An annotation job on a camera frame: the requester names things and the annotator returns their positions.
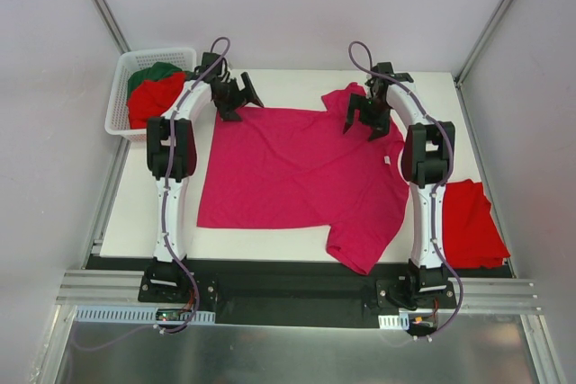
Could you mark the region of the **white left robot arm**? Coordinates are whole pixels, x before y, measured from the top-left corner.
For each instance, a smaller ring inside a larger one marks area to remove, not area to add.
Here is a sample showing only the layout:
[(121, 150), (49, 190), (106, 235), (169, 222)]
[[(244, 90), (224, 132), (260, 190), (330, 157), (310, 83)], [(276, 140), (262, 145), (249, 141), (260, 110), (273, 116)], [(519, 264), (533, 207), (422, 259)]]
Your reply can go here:
[(147, 167), (156, 180), (158, 229), (153, 258), (172, 263), (185, 258), (185, 196), (197, 166), (194, 121), (213, 104), (223, 121), (241, 120), (247, 104), (262, 108), (248, 73), (230, 76), (225, 56), (202, 54), (202, 62), (164, 113), (147, 121)]

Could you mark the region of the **pink t shirt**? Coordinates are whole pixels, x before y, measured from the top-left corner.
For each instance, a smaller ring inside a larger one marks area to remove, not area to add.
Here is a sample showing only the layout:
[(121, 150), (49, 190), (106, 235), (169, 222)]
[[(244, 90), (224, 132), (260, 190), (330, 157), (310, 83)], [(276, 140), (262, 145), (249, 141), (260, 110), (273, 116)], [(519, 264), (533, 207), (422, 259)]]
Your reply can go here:
[(396, 126), (378, 139), (345, 124), (351, 83), (322, 97), (320, 111), (245, 107), (216, 121), (197, 224), (201, 228), (326, 226), (326, 250), (368, 274), (401, 229), (409, 187), (398, 169)]

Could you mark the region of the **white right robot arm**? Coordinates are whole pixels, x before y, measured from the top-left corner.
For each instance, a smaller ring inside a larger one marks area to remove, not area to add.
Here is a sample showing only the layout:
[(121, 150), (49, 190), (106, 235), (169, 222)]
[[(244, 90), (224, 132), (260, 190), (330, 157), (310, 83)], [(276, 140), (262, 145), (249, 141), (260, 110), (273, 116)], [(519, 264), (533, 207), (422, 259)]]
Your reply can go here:
[(370, 140), (383, 138), (392, 129), (392, 112), (406, 128), (400, 170), (413, 201), (414, 241), (400, 289), (410, 305), (423, 308), (448, 284), (442, 204), (454, 170), (455, 126), (433, 118), (416, 95), (411, 75), (396, 73), (390, 62), (357, 68), (367, 74), (367, 95), (350, 96), (343, 131), (360, 121), (371, 129)]

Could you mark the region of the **white perforated plastic basket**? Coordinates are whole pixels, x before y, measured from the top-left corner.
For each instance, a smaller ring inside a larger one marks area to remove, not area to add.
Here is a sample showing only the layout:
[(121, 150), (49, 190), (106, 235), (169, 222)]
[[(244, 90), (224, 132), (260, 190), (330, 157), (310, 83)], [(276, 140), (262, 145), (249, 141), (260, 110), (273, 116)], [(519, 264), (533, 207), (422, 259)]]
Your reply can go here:
[(157, 62), (192, 70), (197, 65), (197, 53), (192, 48), (175, 47), (135, 50), (122, 54), (115, 68), (104, 121), (104, 129), (108, 134), (135, 142), (146, 139), (145, 129), (132, 129), (130, 126), (128, 81), (134, 73), (152, 67)]

